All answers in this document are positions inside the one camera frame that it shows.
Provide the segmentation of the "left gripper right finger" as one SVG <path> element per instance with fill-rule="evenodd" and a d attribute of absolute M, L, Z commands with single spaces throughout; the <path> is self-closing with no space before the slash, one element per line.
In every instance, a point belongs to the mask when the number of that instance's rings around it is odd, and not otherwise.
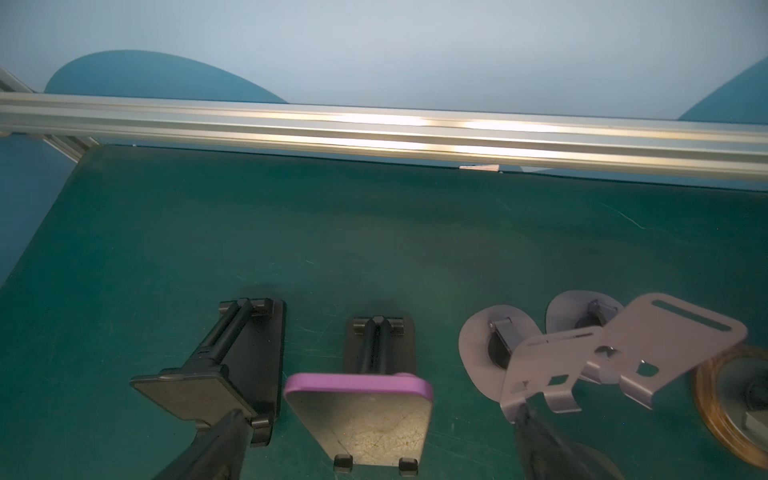
<path fill-rule="evenodd" d="M 515 418 L 515 442 L 525 479 L 623 479 L 602 452 L 574 442 L 523 405 Z"/>

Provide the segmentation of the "grey round stand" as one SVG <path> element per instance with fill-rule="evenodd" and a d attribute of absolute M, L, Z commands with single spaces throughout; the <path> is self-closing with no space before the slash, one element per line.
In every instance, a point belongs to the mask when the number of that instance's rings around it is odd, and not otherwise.
<path fill-rule="evenodd" d="M 662 293 L 622 305 L 599 292 L 565 291 L 547 306 L 545 326 L 548 333 L 595 326 L 599 341 L 581 378 L 616 385 L 648 409 L 658 391 L 748 335 L 738 320 Z"/>

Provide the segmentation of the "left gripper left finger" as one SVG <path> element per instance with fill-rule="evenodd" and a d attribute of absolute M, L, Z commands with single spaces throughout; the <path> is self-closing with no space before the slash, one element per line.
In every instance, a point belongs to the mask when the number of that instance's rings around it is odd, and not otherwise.
<path fill-rule="evenodd" d="M 250 426 L 232 410 L 197 438 L 155 479 L 239 479 Z"/>

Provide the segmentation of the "grey phone stand emptied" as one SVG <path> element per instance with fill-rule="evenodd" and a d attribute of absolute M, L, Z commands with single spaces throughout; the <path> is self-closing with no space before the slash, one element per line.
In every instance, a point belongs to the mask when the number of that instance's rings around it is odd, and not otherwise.
<path fill-rule="evenodd" d="M 537 394 L 554 413 L 579 412 L 572 389 L 602 337 L 600 326 L 544 334 L 522 310 L 496 305 L 466 320 L 458 349 L 473 385 L 515 423 Z"/>

